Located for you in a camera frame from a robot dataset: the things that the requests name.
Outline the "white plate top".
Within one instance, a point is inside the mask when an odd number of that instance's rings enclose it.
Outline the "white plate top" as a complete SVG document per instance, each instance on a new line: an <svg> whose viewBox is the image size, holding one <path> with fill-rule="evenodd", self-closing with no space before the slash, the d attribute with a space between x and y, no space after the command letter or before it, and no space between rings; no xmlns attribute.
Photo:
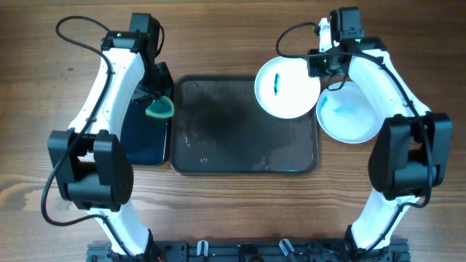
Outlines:
<svg viewBox="0 0 466 262"><path fill-rule="evenodd" d="M308 74L304 59L275 57L256 74L254 93L268 114L295 119L315 106L320 96L320 79Z"/></svg>

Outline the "white plate stained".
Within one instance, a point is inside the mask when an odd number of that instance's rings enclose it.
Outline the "white plate stained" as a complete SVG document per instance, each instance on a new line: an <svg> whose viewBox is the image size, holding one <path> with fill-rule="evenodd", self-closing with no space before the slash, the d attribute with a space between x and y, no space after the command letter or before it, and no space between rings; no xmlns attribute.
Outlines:
<svg viewBox="0 0 466 262"><path fill-rule="evenodd" d="M363 91L346 82L337 91L325 89L316 104L317 121L323 131L343 143L364 143L376 136L383 123Z"/></svg>

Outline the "green yellow sponge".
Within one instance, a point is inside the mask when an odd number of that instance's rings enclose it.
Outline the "green yellow sponge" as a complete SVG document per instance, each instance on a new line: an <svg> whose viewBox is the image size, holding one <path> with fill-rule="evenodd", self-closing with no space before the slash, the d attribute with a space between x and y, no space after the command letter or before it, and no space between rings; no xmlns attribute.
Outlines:
<svg viewBox="0 0 466 262"><path fill-rule="evenodd" d="M174 115L175 106L173 101L166 95L153 100L146 109L146 115L155 119L168 119Z"/></svg>

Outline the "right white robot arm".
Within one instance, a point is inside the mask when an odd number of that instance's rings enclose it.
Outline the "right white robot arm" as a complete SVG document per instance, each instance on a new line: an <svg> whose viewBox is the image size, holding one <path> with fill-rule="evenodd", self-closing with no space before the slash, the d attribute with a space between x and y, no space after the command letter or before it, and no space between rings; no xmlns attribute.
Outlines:
<svg viewBox="0 0 466 262"><path fill-rule="evenodd" d="M360 215L345 233L352 260L385 255L395 227L409 208L423 208L432 189L441 185L449 157L452 123L421 103L394 69L377 37L345 39L307 53L310 76L343 76L356 84L382 119L368 160L373 187Z"/></svg>

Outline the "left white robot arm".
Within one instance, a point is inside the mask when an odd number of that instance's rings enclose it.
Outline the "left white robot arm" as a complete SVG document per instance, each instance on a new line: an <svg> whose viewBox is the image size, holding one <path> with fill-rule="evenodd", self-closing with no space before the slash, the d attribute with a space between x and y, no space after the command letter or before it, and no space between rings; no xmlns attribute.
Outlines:
<svg viewBox="0 0 466 262"><path fill-rule="evenodd" d="M66 131L54 131L47 142L53 170L46 182L41 212L46 222L47 195L53 181L61 197L100 219L112 243L114 259L143 261L151 233L130 201L134 173L120 142L127 108L145 103L145 116L169 119L175 112L167 90L173 80L155 59L165 40L163 29L108 31L97 54L100 69L86 102Z"/></svg>

